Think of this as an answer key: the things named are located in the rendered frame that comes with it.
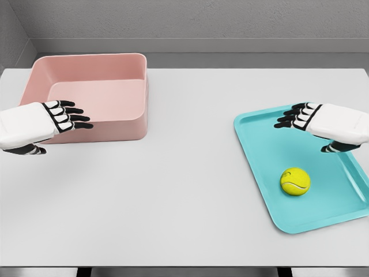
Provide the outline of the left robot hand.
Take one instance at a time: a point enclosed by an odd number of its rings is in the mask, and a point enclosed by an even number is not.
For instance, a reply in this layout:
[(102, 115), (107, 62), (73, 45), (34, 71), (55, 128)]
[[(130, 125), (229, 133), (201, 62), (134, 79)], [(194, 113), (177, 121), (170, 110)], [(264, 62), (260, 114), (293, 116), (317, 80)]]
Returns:
[(37, 143), (75, 129), (92, 129), (90, 118), (67, 100), (33, 102), (0, 112), (0, 149), (16, 155), (44, 155)]

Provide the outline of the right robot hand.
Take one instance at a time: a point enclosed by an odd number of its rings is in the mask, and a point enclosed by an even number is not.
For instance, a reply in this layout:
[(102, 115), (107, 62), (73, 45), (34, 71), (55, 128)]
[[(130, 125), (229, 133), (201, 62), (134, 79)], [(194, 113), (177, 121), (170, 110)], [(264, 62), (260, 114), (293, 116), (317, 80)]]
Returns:
[(330, 140), (324, 153), (349, 152), (369, 143), (369, 114), (333, 104), (299, 103), (283, 112), (277, 129), (293, 128)]

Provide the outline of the yellow tennis ball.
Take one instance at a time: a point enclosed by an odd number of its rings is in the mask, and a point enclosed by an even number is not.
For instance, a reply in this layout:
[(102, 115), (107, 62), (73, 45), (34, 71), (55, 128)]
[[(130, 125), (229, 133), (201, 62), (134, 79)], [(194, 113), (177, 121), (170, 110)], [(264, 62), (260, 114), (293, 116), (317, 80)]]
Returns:
[(291, 196), (301, 196), (305, 194), (311, 185), (310, 176), (298, 167), (286, 169), (280, 177), (282, 190)]

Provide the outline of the pink plastic basket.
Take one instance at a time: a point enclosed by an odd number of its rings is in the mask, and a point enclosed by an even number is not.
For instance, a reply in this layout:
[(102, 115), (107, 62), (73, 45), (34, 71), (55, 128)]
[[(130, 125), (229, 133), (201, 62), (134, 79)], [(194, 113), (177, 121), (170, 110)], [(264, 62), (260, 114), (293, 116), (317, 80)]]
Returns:
[(49, 144), (139, 140), (148, 131), (146, 57), (139, 53), (58, 55), (32, 66), (20, 104), (68, 100), (92, 129), (58, 134)]

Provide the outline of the blue plastic tray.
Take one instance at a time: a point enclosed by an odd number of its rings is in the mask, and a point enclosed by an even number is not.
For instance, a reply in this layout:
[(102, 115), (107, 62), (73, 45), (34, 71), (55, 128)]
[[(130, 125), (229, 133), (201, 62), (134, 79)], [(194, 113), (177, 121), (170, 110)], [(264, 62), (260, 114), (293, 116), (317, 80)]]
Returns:
[[(276, 129), (287, 106), (238, 115), (234, 128), (274, 224), (297, 234), (369, 215), (369, 176), (350, 152), (325, 154), (327, 140), (297, 129)], [(311, 186), (290, 196), (282, 173), (298, 167)]]

